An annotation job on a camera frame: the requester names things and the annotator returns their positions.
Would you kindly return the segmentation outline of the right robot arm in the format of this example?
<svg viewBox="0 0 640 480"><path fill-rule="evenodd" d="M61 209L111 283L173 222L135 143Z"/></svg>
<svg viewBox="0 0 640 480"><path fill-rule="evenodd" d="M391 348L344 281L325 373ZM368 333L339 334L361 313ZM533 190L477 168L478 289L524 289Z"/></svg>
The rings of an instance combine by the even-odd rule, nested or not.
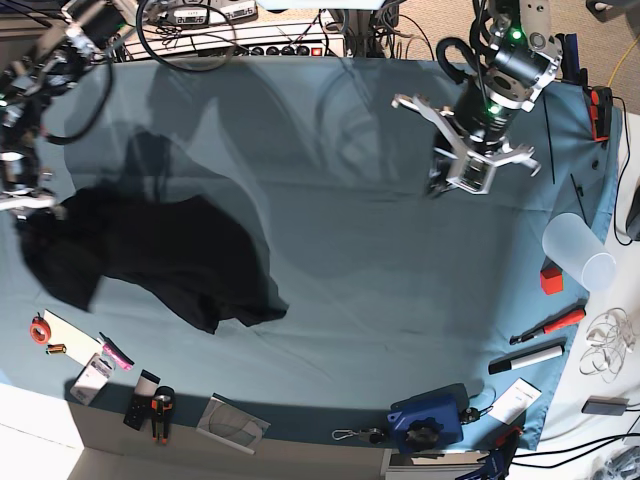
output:
<svg viewBox="0 0 640 480"><path fill-rule="evenodd" d="M115 81L113 51L120 33L135 24L135 1L69 1L62 19L1 71L1 210L24 219L56 209L55 194L41 185L50 175L36 140L67 146L85 137L99 119ZM69 136L42 125L52 100L71 91L96 67L106 68L103 93L85 125Z"/></svg>

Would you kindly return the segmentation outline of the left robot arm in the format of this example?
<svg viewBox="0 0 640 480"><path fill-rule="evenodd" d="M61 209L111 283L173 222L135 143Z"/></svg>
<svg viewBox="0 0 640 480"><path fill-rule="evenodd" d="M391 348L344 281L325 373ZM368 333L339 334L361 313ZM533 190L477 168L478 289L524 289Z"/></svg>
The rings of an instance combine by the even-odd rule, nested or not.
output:
<svg viewBox="0 0 640 480"><path fill-rule="evenodd" d="M436 60L464 90L452 107L436 108L422 95L397 94L394 108L418 113L436 127L425 193L460 189L489 192L499 168L520 165L537 175L531 146L513 147L507 131L529 112L557 77L563 48L552 34L546 1L476 1L469 38L441 39Z"/></svg>

